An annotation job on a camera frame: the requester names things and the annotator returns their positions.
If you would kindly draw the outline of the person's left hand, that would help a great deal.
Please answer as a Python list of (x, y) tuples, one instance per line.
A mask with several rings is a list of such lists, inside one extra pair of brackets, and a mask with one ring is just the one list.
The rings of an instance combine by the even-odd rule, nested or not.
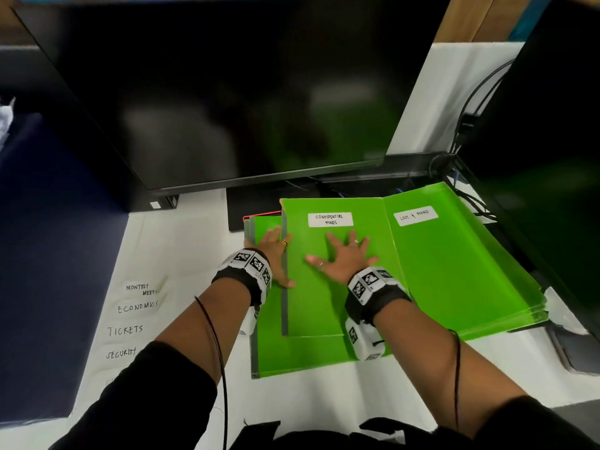
[(259, 242), (252, 242), (249, 239), (244, 240), (244, 248), (257, 249), (264, 254), (269, 262), (274, 281), (274, 267), (282, 267), (282, 258), (285, 250), (291, 241), (292, 235), (281, 238), (281, 226), (269, 229)]

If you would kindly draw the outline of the person's right hand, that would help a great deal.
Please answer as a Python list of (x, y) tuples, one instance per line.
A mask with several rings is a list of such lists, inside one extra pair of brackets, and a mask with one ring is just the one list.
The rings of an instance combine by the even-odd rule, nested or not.
[(369, 267), (366, 265), (366, 259), (370, 257), (367, 256), (368, 248), (370, 245), (370, 238), (368, 236), (366, 236), (362, 240), (358, 239), (358, 249), (348, 247), (349, 238), (346, 242), (341, 241), (338, 237), (336, 237), (336, 235), (334, 235), (331, 232), (328, 232), (326, 234), (326, 239), (329, 246), (332, 248), (334, 258), (331, 261), (327, 260), (329, 262), (329, 265), (327, 266), (327, 272), (322, 273), (334, 282), (346, 286), (356, 273)]

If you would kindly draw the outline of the green folder with wide label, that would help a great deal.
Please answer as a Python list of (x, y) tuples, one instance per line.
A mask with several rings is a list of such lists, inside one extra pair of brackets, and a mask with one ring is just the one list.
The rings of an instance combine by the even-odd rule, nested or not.
[(284, 198), (281, 207), (282, 229), (285, 234), (293, 234), (286, 254), (287, 274), (296, 281), (296, 287), (287, 293), (285, 335), (324, 337), (345, 332), (348, 288), (305, 259), (307, 255), (329, 262), (335, 259), (327, 233), (344, 243), (348, 243), (352, 229), (359, 241), (369, 237), (367, 257), (377, 256), (376, 266), (385, 268), (402, 287), (408, 287), (383, 197)]

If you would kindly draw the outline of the person's right forearm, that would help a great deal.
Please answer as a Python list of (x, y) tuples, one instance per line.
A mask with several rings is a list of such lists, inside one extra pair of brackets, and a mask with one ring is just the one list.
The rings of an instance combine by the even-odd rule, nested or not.
[(526, 392), (413, 303), (395, 300), (373, 320), (441, 426), (474, 438), (495, 411)]

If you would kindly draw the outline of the person's left forearm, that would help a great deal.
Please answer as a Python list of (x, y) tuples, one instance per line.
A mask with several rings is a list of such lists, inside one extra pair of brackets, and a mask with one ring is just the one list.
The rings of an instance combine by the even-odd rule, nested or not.
[(195, 297), (155, 340), (176, 349), (218, 385), (250, 302), (242, 283), (219, 279)]

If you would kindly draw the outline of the black wristband with marker tags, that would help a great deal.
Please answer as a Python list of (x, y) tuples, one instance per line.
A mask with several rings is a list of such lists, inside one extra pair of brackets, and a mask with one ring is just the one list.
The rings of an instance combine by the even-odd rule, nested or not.
[(250, 293), (250, 306), (260, 308), (271, 291), (273, 272), (263, 251), (244, 248), (222, 262), (212, 282), (222, 278), (235, 279), (242, 283)]
[(373, 326), (375, 316), (395, 300), (412, 302), (409, 290), (384, 267), (370, 266), (349, 280), (345, 309), (356, 324)]

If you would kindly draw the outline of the plain green folder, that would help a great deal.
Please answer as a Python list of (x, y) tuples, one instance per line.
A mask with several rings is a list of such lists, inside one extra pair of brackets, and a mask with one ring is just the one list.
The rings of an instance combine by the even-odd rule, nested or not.
[[(286, 254), (287, 250), (282, 265), (288, 275)], [(288, 292), (291, 289), (274, 284), (266, 304), (260, 310), (255, 331), (250, 338), (252, 378), (358, 361), (346, 332), (346, 322), (343, 335), (289, 337), (284, 334), (288, 326)]]

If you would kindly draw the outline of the stack of green folders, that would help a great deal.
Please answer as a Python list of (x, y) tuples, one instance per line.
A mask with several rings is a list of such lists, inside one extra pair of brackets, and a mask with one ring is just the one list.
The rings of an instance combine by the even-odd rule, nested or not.
[(543, 325), (549, 321), (549, 312), (547, 310), (547, 298), (542, 295), (542, 301), (532, 308), (520, 311), (508, 317), (499, 318), (490, 323), (484, 323), (470, 329), (458, 332), (459, 337), (464, 341), (475, 340), (497, 333), (510, 333), (520, 331), (529, 327)]

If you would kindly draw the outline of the person's black top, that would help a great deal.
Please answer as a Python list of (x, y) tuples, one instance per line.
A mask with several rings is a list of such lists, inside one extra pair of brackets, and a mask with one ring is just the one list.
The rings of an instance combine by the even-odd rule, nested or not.
[[(151, 342), (50, 450), (194, 450), (217, 396), (214, 380), (163, 342)], [(439, 427), (406, 444), (357, 432), (295, 431), (276, 439), (243, 431), (231, 450), (600, 450), (573, 424), (530, 397), (508, 402), (473, 439)]]

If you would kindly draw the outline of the large black monitor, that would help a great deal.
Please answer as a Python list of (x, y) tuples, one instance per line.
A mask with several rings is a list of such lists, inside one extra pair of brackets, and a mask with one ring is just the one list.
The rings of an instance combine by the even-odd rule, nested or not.
[(16, 14), (148, 191), (383, 163), (451, 0), (26, 3)]

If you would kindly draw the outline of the white paper sheet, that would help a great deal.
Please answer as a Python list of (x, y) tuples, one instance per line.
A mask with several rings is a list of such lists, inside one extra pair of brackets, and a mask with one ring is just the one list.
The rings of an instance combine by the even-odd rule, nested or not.
[(553, 324), (560, 326), (569, 333), (589, 335), (589, 331), (575, 317), (553, 287), (548, 287), (544, 291), (544, 296), (546, 299), (545, 310)]

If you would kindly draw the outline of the black side monitor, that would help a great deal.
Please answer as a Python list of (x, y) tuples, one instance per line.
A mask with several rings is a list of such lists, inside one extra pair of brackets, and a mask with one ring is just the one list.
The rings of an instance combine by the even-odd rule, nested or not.
[(551, 0), (457, 156), (600, 340), (600, 7)]

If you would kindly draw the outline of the dark blue chair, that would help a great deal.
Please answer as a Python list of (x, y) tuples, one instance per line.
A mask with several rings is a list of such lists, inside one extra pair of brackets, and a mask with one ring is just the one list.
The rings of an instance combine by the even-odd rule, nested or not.
[(39, 113), (0, 147), (0, 429), (68, 417), (128, 213)]

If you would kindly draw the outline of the wooden panel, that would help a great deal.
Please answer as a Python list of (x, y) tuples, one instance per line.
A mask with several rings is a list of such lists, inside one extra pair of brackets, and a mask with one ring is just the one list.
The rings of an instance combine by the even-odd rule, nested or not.
[(503, 43), (531, 0), (451, 0), (435, 43)]

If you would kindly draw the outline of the white cloth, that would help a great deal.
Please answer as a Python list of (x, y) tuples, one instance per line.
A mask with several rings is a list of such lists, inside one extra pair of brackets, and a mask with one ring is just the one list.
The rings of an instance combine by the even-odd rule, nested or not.
[(14, 104), (16, 97), (12, 97), (10, 102), (0, 101), (0, 151), (2, 151), (10, 134), (10, 128), (14, 120)]

